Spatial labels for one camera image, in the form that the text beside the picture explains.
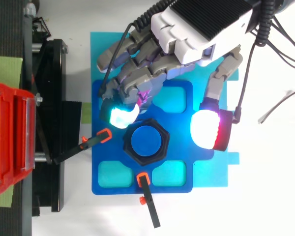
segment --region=blue round cap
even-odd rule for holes
[[[141,126],[133,132],[131,145],[138,155],[152,156],[161,148],[162,137],[154,127]]]

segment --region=red plastic bin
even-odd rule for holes
[[[34,95],[0,84],[0,194],[34,168],[35,122]]]

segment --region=screw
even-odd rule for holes
[[[40,96],[40,94],[36,94],[35,96],[35,102],[36,102],[36,106],[39,107],[40,103],[43,102],[43,98]]]
[[[64,53],[64,54],[68,54],[69,53],[69,48],[68,48],[67,45],[63,45],[62,46],[62,53]]]
[[[26,17],[34,18],[36,16],[36,7],[34,3],[28,3],[24,8],[24,15]]]

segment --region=white table surface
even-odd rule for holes
[[[91,101],[90,32],[124,31],[155,0],[41,0],[53,38],[69,46],[66,99]],[[295,5],[277,15],[295,40]],[[295,49],[274,29],[270,39],[295,58]],[[253,36],[242,42],[239,82],[229,82],[228,105],[234,109]],[[154,194],[161,222],[154,229],[140,195],[96,196],[91,191],[91,151],[65,163],[64,208],[41,208],[32,220],[33,236],[295,236],[295,96],[258,125],[257,119],[288,90],[295,70],[269,48],[255,50],[243,102],[242,120],[233,126],[230,151],[240,164],[229,166],[229,186],[196,188],[188,194]],[[81,125],[90,136],[90,124]]]

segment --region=cyan glowing fingertip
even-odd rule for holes
[[[139,112],[138,104],[135,105],[132,111],[124,111],[115,107],[111,111],[109,123],[119,129],[125,129],[136,120]]]
[[[205,149],[213,149],[220,123],[219,115],[210,110],[199,110],[191,117],[190,133],[193,142]]]

